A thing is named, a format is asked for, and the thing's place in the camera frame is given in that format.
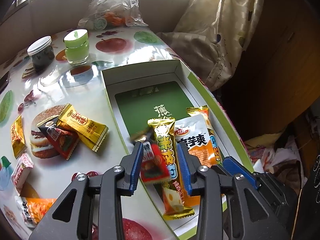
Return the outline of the clear plastic bag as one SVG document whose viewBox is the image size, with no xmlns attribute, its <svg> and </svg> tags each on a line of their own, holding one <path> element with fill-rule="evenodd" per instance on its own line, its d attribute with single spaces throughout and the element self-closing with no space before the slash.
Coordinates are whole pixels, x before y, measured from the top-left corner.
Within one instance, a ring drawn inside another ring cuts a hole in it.
<svg viewBox="0 0 320 240">
<path fill-rule="evenodd" d="M 93 0 L 78 28 L 101 31 L 115 27 L 146 27 L 138 0 Z"/>
</svg>

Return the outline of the red white small snack packet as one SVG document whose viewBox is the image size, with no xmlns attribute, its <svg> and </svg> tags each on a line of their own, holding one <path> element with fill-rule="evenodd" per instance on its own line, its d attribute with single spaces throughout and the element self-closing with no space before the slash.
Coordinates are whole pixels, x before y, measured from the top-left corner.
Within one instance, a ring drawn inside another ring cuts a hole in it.
<svg viewBox="0 0 320 240">
<path fill-rule="evenodd" d="M 160 184 L 171 179 L 163 155 L 157 145 L 154 129 L 146 129 L 132 135 L 130 142 L 143 144 L 143 160 L 140 169 L 140 177 L 144 184 Z"/>
</svg>

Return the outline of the gold rice bar snack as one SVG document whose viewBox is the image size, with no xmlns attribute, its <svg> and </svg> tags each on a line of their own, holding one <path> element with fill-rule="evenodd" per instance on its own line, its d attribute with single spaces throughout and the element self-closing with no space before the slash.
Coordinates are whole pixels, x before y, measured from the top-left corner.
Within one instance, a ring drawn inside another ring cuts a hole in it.
<svg viewBox="0 0 320 240">
<path fill-rule="evenodd" d="M 161 184 L 162 200 L 165 208 L 163 218 L 175 220 L 194 215 L 194 209 L 184 203 L 185 194 L 183 193 L 183 185 L 180 178 L 174 136 L 175 119 L 150 119 L 148 120 L 148 126 L 154 129 L 155 140 L 171 177 L 169 181 Z"/>
</svg>

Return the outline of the gold peanut crisp candy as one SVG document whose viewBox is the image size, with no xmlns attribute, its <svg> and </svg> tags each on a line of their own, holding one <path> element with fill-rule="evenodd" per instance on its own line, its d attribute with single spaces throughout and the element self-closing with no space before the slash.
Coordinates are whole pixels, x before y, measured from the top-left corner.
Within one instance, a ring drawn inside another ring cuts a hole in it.
<svg viewBox="0 0 320 240">
<path fill-rule="evenodd" d="M 19 115 L 12 124 L 10 134 L 13 154 L 14 157 L 18 159 L 26 148 L 21 115 Z"/>
<path fill-rule="evenodd" d="M 97 152 L 108 133 L 108 127 L 80 114 L 67 103 L 58 119 L 76 131 L 80 140 L 92 151 Z"/>
</svg>

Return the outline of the white red sesame nougat candy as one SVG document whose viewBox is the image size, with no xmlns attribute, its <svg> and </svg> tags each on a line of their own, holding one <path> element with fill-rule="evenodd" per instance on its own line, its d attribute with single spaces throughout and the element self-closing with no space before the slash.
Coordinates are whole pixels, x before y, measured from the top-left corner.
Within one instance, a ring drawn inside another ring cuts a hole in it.
<svg viewBox="0 0 320 240">
<path fill-rule="evenodd" d="M 30 155 L 26 152 L 22 153 L 11 175 L 11 181 L 18 195 L 21 194 L 23 185 L 33 168 L 34 168 L 34 163 Z"/>
</svg>

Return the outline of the green glass jar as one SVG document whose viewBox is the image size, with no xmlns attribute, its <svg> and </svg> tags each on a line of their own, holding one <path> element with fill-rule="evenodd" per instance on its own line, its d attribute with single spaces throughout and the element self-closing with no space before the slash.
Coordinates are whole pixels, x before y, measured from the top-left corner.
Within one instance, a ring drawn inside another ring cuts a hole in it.
<svg viewBox="0 0 320 240">
<path fill-rule="evenodd" d="M 70 64 L 81 64 L 89 57 L 88 31 L 76 29 L 68 33 L 64 39 L 65 57 Z"/>
</svg>

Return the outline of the black smartphone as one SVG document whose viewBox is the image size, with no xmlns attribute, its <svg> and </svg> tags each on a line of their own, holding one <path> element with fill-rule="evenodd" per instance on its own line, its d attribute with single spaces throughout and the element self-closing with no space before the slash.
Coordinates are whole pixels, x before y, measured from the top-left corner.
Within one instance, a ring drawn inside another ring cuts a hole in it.
<svg viewBox="0 0 320 240">
<path fill-rule="evenodd" d="M 0 79 L 0 93 L 7 87 L 10 80 L 10 72 L 7 71 Z"/>
</svg>

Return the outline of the green cardboard box tray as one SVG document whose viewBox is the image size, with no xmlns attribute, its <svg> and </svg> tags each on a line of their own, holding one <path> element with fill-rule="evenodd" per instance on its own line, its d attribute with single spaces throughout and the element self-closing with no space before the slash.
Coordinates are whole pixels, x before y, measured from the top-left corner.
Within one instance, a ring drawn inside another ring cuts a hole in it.
<svg viewBox="0 0 320 240">
<path fill-rule="evenodd" d="M 227 114 L 213 94 L 181 60 L 150 61 L 108 68 L 102 72 L 112 112 L 126 147 L 131 150 L 130 137 L 147 127 L 153 127 L 155 140 L 163 153 L 172 181 L 172 190 L 157 190 L 148 186 L 146 191 L 158 211 L 164 213 L 162 197 L 169 204 L 199 210 L 199 198 L 189 197 L 183 188 L 176 155 L 176 143 L 203 149 L 209 144 L 205 130 L 188 126 L 179 128 L 188 117 L 189 107 L 208 107 L 215 149 L 222 157 L 231 156 L 248 170 L 252 162 L 241 138 Z"/>
</svg>

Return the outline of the dark jar white lid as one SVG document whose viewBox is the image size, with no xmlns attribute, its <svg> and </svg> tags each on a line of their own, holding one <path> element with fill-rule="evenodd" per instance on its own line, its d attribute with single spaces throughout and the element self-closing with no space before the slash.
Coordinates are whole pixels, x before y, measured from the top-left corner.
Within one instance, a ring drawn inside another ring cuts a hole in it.
<svg viewBox="0 0 320 240">
<path fill-rule="evenodd" d="M 55 58 L 52 37 L 45 36 L 32 43 L 27 49 L 27 54 L 31 58 L 35 72 L 44 71 Z"/>
</svg>

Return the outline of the red black snack packet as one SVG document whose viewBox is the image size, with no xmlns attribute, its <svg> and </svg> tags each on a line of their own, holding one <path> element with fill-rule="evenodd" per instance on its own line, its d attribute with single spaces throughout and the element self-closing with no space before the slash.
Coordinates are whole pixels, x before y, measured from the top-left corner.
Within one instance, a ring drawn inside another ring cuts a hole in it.
<svg viewBox="0 0 320 240">
<path fill-rule="evenodd" d="M 64 159 L 69 160 L 79 142 L 79 136 L 75 132 L 61 128 L 53 122 L 49 122 L 49 126 L 39 126 L 39 130 L 45 135 L 57 152 L 59 152 Z"/>
</svg>

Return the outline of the white orange konjac snack packet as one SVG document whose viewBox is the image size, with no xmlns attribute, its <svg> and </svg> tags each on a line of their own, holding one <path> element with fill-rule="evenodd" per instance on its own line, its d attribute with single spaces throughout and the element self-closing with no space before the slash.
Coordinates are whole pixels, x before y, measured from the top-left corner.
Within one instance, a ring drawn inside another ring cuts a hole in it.
<svg viewBox="0 0 320 240">
<path fill-rule="evenodd" d="M 192 155 L 199 158 L 202 165 L 211 167 L 218 164 L 216 151 L 202 115 L 190 116 L 175 121 L 174 136 L 177 143 L 183 142 Z"/>
</svg>

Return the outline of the beige patterned curtain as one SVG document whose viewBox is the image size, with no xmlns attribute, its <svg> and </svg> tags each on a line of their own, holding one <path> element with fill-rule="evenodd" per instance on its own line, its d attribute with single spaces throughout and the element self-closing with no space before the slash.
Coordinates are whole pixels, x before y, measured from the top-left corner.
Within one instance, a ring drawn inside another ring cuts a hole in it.
<svg viewBox="0 0 320 240">
<path fill-rule="evenodd" d="M 264 0 L 190 0 L 174 31 L 158 33 L 210 91 L 235 73 Z"/>
</svg>

